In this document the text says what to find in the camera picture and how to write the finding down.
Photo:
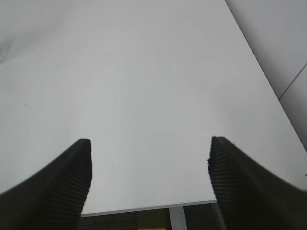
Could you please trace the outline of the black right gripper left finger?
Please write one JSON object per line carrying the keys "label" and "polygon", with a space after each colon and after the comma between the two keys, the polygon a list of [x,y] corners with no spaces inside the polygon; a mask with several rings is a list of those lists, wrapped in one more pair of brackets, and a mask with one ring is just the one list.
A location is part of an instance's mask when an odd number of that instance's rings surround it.
{"label": "black right gripper left finger", "polygon": [[89,139],[0,195],[2,230],[75,230],[91,186]]}

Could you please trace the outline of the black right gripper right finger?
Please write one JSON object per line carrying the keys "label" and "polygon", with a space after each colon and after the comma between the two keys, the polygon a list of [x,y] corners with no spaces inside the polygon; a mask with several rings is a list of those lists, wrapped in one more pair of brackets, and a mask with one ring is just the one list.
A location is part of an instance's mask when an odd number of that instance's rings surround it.
{"label": "black right gripper right finger", "polygon": [[225,137],[212,137],[208,173],[228,230],[305,230],[307,193]]}

